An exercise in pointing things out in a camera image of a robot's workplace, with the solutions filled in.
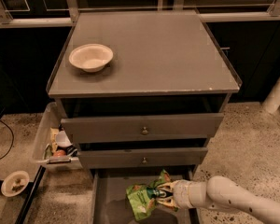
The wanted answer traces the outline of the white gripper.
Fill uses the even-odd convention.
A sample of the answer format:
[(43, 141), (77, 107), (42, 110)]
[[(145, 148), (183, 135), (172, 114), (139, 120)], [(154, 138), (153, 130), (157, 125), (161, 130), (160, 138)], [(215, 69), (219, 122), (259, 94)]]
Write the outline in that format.
[(157, 186), (158, 190), (173, 193), (172, 197), (158, 198), (157, 202), (172, 210), (191, 209), (193, 204), (190, 202), (189, 189), (192, 182), (188, 180), (176, 180), (173, 182), (163, 183)]

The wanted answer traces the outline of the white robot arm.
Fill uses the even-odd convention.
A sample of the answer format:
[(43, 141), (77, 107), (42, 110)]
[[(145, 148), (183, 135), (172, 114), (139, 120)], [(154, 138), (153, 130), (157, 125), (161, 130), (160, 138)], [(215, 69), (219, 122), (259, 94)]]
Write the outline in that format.
[(167, 207), (242, 211), (264, 224), (280, 224), (280, 203), (256, 196), (224, 176), (213, 176), (205, 182), (179, 179), (156, 190), (157, 201)]

